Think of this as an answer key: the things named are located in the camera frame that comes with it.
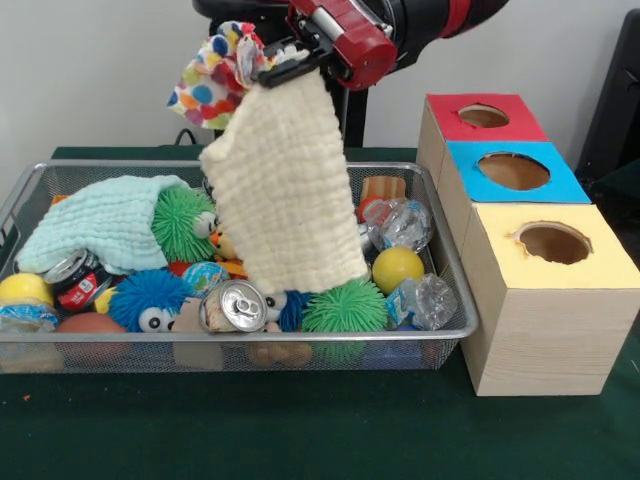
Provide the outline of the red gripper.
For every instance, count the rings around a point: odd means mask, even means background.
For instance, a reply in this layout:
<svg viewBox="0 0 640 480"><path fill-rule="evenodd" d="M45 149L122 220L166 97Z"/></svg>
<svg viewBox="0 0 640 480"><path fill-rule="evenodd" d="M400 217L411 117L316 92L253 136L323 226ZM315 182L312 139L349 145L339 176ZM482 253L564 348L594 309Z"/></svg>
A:
<svg viewBox="0 0 640 480"><path fill-rule="evenodd" d="M344 87L363 90L388 74L397 58L394 25L363 1L291 1L287 23L295 43L274 43L264 49L269 69L257 83L275 88L320 66Z"/></svg>

